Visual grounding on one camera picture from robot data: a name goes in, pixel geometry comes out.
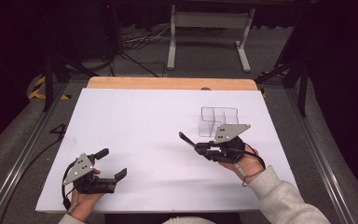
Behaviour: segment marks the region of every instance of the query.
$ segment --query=sleeve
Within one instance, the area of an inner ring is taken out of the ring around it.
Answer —
[[[319,209],[304,202],[295,186],[280,180],[272,166],[248,187],[255,192],[260,211],[271,223],[330,223]]]
[[[65,214],[59,224],[84,224],[84,222],[81,222],[74,217],[69,216],[68,214]]]

